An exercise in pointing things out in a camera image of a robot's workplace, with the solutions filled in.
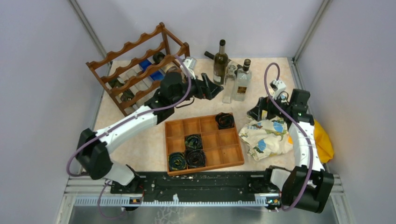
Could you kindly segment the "clear glass bottle back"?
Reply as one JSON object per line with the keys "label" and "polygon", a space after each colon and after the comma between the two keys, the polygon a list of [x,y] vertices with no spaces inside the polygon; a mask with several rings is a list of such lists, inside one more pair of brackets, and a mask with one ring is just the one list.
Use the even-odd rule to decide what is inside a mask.
{"label": "clear glass bottle back", "polygon": [[224,90],[222,102],[225,104],[230,104],[232,101],[232,92],[236,80],[235,71],[237,70],[237,66],[229,65],[227,67],[227,71],[224,78]]}

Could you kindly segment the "dark wine bottle grey label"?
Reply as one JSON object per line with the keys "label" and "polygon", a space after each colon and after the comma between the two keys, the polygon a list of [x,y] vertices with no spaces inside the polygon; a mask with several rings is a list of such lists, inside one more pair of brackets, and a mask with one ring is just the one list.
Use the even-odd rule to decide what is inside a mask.
{"label": "dark wine bottle grey label", "polygon": [[224,84],[226,68],[228,65],[228,55],[225,53],[226,41],[221,39],[219,42],[219,51],[214,56],[213,63],[213,81],[217,85]]}

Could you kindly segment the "dark wine bottle beige label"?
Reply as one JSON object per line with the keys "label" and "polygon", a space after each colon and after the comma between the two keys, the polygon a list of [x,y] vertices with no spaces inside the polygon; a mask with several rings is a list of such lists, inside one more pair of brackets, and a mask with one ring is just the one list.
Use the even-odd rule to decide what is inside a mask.
{"label": "dark wine bottle beige label", "polygon": [[[163,52],[157,52],[153,55],[153,60],[155,62],[155,64],[159,64],[164,58],[165,58],[165,54]],[[171,72],[178,72],[181,73],[181,69],[174,64],[173,62],[170,62],[168,64],[165,64],[161,70],[163,71],[164,74],[168,74]]]}

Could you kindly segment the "brown wooden wine rack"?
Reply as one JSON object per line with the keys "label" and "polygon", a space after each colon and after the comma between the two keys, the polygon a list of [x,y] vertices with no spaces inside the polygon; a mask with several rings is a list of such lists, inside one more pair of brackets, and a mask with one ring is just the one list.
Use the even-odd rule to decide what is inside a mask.
{"label": "brown wooden wine rack", "polygon": [[[126,66],[122,67],[117,67],[115,71],[108,76],[102,76],[100,77],[98,73],[96,72],[96,69],[104,66],[105,64],[108,64],[112,62],[114,59],[122,56],[123,54],[129,52],[130,50],[134,49],[135,47],[143,44],[147,40],[155,37],[156,35],[161,34],[163,41],[160,42],[159,46],[156,49],[148,49],[145,54],[142,57],[135,57],[132,60],[130,60],[129,64]],[[162,68],[165,64],[168,64],[170,62],[173,62],[176,65],[180,65],[180,63],[176,62],[175,56],[171,54],[170,51],[170,45],[168,38],[171,38],[174,42],[176,42],[179,45],[179,50],[176,53],[177,56],[182,56],[184,55],[185,57],[190,56],[190,47],[187,42],[182,42],[178,37],[176,37],[172,32],[170,32],[166,27],[163,22],[160,22],[154,29],[153,32],[151,33],[142,33],[139,37],[139,39],[135,42],[126,42],[123,45],[123,48],[119,51],[109,51],[105,55],[104,59],[101,61],[91,61],[87,62],[86,65],[92,72],[92,74],[96,77],[98,82],[101,84],[105,92],[109,95],[109,97],[113,100],[115,105],[118,107],[120,112],[124,115],[127,116],[128,113],[126,111],[127,108],[131,107],[133,104],[137,103],[138,100],[142,99],[144,96],[147,96],[149,93],[151,93],[155,88],[159,87],[160,82],[159,81],[154,81],[153,84],[151,84],[150,87],[148,87],[147,90],[144,91],[138,91],[135,94],[135,97],[132,98],[131,100],[128,101],[118,101],[117,97],[124,93],[125,91],[129,90],[130,87],[133,85],[139,83],[143,79],[147,78],[149,75],[153,74],[154,72],[159,71],[160,68]],[[118,78],[121,74],[129,71],[132,69],[134,66],[138,65],[139,63],[142,63],[144,60],[149,59],[149,57],[153,56],[155,53],[160,52],[161,50],[166,51],[165,58],[159,63],[155,65],[150,65],[145,71],[140,71],[137,73],[137,75],[130,77],[127,81],[124,82],[123,85],[120,87],[112,87],[108,88],[107,83],[109,83],[112,80],[115,80]]]}

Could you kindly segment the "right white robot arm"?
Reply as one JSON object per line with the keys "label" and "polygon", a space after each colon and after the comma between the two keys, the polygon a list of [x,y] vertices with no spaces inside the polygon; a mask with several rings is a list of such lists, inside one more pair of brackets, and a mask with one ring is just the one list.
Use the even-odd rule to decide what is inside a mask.
{"label": "right white robot arm", "polygon": [[260,121],[264,112],[266,119],[276,116],[283,119],[293,142],[295,167],[292,170],[272,166],[269,176],[263,179],[268,192],[280,191],[282,209],[301,209],[321,213],[325,208],[334,185],[334,175],[326,172],[321,163],[314,140],[314,118],[308,114],[310,93],[293,89],[289,102],[271,97],[260,97],[247,115]]}

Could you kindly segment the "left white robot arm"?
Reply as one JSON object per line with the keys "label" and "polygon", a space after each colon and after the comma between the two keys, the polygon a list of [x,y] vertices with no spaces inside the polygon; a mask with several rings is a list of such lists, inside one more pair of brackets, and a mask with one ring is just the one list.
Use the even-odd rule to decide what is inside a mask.
{"label": "left white robot arm", "polygon": [[160,81],[153,97],[132,114],[97,131],[83,130],[73,157],[85,170],[84,175],[93,180],[112,180],[128,193],[136,192],[140,187],[137,174],[129,166],[112,161],[111,153],[128,139],[165,121],[183,101],[190,98],[212,100],[224,89],[205,73],[201,76],[202,79],[191,76],[183,82],[181,73],[171,72]]}

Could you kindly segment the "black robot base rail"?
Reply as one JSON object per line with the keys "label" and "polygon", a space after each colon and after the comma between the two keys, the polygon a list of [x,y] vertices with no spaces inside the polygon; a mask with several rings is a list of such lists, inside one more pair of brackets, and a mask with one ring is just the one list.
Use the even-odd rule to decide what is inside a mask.
{"label": "black robot base rail", "polygon": [[264,171],[201,172],[169,176],[140,172],[137,189],[89,177],[69,179],[65,195],[75,205],[102,207],[257,207],[280,209],[280,191],[269,184]]}

